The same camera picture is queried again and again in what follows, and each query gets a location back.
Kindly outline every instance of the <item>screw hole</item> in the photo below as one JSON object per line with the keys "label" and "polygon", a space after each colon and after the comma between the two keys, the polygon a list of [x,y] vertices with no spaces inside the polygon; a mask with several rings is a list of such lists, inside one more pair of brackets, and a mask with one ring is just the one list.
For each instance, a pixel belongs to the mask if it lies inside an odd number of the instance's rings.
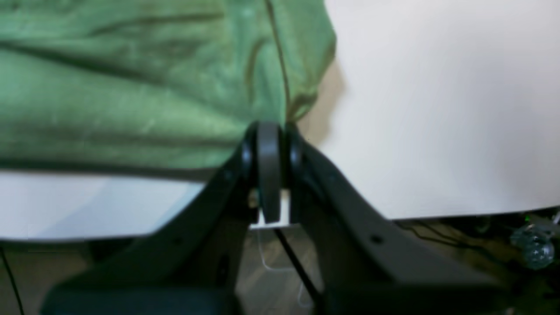
{"label": "screw hole", "polygon": [[380,238],[380,237],[377,236],[377,235],[372,235],[372,236],[370,236],[370,241],[371,241],[373,244],[382,244],[382,243],[383,243],[383,239]]}

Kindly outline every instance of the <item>black mount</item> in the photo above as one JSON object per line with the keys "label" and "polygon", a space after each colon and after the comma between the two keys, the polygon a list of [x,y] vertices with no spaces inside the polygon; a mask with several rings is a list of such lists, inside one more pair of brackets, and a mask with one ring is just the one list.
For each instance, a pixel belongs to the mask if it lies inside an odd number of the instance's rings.
{"label": "black mount", "polygon": [[258,210],[279,220],[291,191],[291,223],[315,244],[318,292],[283,234],[280,241],[317,314],[478,314],[501,309],[486,275],[443,258],[380,216],[294,125],[254,123],[199,196],[149,237],[56,286],[43,315],[243,314],[234,293],[242,245]]}

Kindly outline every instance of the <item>white surface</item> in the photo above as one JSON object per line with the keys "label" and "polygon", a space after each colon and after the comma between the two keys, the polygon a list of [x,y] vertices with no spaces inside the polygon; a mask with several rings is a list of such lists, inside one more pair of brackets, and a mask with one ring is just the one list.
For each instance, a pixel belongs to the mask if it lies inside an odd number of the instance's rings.
{"label": "white surface", "polygon": [[[560,205],[560,2],[327,0],[302,133],[391,219]],[[154,231],[200,183],[0,173],[0,238]]]}
{"label": "white surface", "polygon": [[280,200],[280,221],[266,224],[264,222],[263,211],[259,211],[259,221],[256,224],[251,224],[249,229],[273,229],[281,228],[290,225],[290,191],[283,189],[281,192]]}

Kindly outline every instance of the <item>black frame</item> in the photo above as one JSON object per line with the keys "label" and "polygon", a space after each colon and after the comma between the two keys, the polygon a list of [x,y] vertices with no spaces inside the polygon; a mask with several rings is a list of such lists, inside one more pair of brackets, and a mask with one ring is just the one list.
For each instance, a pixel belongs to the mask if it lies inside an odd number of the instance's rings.
{"label": "black frame", "polygon": [[200,195],[153,235],[54,287],[43,315],[242,314],[234,288],[257,187],[266,222],[291,191],[291,223],[315,244],[318,292],[280,230],[317,314],[477,314],[507,306],[490,277],[440,256],[385,220],[293,124],[251,125]]}

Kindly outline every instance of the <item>floor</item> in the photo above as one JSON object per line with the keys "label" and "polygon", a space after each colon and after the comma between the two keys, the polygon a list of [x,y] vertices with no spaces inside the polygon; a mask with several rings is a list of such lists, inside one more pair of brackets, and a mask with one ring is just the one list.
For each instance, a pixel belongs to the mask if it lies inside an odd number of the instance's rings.
{"label": "floor", "polygon": [[[461,235],[444,225],[434,223],[432,229],[442,234],[466,240]],[[414,226],[414,232],[420,236],[438,239],[433,230],[423,226]],[[411,230],[405,233],[417,237]],[[307,274],[314,284],[321,289],[323,284],[316,264],[316,254],[311,241],[300,228],[285,230],[285,235],[302,262]],[[517,252],[503,244],[493,244],[468,240],[472,244],[483,245],[502,260],[516,259]],[[514,285],[519,276],[513,274],[499,263],[490,261],[479,252],[469,249],[449,247],[448,245],[425,241],[435,250],[463,262],[473,268],[493,275],[506,285]],[[91,257],[84,250],[85,244],[67,247],[53,247],[35,245],[6,248],[6,258],[14,274],[17,288],[21,295],[23,309],[26,315],[38,315],[45,294],[55,283],[85,270],[91,265]],[[18,304],[6,273],[6,268],[0,261],[0,314],[19,315]],[[280,242],[270,230],[250,231],[244,247],[239,280],[236,292],[241,299],[248,315],[292,315],[308,314],[312,302],[303,286],[297,272],[293,269]],[[524,282],[521,293],[516,299],[531,313],[523,314],[557,314],[558,303],[540,298],[547,290],[543,279],[533,279]]]}

